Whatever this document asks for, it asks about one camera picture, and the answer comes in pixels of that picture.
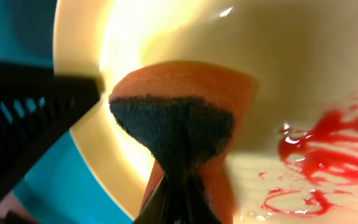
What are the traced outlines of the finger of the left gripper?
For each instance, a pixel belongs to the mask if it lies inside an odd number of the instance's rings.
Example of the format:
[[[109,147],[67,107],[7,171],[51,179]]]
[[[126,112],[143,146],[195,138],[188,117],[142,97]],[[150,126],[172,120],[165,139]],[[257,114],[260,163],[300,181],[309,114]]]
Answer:
[[[0,201],[99,99],[94,78],[0,62]]]

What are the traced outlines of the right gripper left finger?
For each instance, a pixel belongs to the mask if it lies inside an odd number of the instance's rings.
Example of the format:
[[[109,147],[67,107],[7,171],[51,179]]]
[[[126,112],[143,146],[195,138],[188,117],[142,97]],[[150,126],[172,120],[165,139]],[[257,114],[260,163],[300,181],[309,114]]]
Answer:
[[[173,224],[172,185],[163,176],[133,224]]]

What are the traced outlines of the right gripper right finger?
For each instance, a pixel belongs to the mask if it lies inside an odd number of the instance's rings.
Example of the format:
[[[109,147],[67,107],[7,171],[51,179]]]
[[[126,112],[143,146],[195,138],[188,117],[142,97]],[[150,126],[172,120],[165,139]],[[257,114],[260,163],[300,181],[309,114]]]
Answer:
[[[222,224],[209,207],[194,177],[187,180],[185,193],[190,224]]]

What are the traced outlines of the orange sponge with green pad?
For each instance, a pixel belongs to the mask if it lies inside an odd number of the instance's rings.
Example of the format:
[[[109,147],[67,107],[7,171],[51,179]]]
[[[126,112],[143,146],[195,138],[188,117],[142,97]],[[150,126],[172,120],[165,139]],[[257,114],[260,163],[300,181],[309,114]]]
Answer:
[[[150,65],[115,85],[112,115],[155,159],[139,213],[166,176],[175,194],[174,223],[189,223],[185,190],[194,177],[217,218],[232,223],[234,196],[224,162],[253,87],[246,74],[192,61]]]

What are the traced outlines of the yellow plate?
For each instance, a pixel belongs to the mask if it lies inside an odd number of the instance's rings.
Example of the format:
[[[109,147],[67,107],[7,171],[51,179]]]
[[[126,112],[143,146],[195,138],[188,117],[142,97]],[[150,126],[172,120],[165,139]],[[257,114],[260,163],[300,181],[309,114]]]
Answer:
[[[56,8],[66,72],[70,1]],[[131,219],[155,162],[109,109],[127,74],[171,61],[210,63],[254,80],[224,168],[232,223],[358,223],[358,1],[96,1],[80,58],[98,66],[100,99],[71,128],[95,179]]]

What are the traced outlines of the teal plastic tray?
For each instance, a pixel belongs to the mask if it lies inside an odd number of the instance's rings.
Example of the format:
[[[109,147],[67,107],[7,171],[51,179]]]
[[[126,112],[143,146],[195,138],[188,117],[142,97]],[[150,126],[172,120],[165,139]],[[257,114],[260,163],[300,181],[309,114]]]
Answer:
[[[98,66],[80,58],[85,40],[93,33],[92,7],[96,1],[70,1],[76,12],[68,28],[74,64],[60,72],[53,64],[59,50],[56,8],[59,1],[0,0],[0,62],[53,69],[56,75],[89,77]],[[88,116],[96,104],[74,125]],[[85,164],[72,137],[62,134],[0,201],[0,223],[130,223]]]

